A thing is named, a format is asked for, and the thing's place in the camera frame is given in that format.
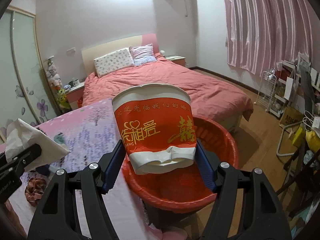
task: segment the white wire rack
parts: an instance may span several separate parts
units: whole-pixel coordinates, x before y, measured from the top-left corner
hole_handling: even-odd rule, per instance
[[[275,98],[275,87],[277,83],[277,77],[267,71],[264,71],[261,76],[260,88],[257,96],[257,100],[254,102],[256,105],[260,103],[266,107],[266,112],[269,112],[273,105]]]

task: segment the white paper tissue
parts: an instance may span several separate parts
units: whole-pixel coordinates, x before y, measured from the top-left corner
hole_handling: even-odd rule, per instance
[[[39,166],[54,163],[70,152],[66,149],[66,145],[57,144],[43,132],[18,118],[7,128],[7,142],[5,148],[7,162],[10,162],[12,158],[34,143],[40,145],[42,153],[32,163],[25,167],[25,171],[31,171]]]

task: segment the paper cup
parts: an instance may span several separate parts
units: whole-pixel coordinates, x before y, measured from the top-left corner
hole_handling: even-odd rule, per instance
[[[112,106],[136,174],[193,164],[196,134],[185,91],[167,84],[131,87],[116,95]]]

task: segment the blue gripper pad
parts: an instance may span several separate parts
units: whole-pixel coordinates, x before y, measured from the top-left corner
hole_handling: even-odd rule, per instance
[[[113,186],[115,185],[116,179],[121,169],[122,162],[126,155],[126,151],[122,143],[122,140],[118,142],[115,149],[110,154],[113,154],[113,156],[111,156],[112,157],[111,161],[104,173],[105,179],[104,179],[104,184],[102,186],[102,189],[105,194],[108,193],[108,191],[112,189]]]
[[[215,155],[214,157],[218,161],[216,163],[216,165],[219,165],[220,161],[215,153],[207,152],[207,151],[206,151],[206,153]],[[198,165],[198,169],[201,174],[201,178],[204,182],[204,185],[212,192],[215,192],[215,190],[217,189],[217,186],[214,182],[214,174],[215,174],[216,170],[212,169],[212,166],[210,165],[209,160],[206,157],[205,149],[199,139],[197,139],[195,160]]]

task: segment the wardrobe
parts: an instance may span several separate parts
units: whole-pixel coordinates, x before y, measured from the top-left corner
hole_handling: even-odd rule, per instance
[[[17,118],[36,126],[61,113],[44,75],[34,18],[13,8],[0,19],[0,144]]]

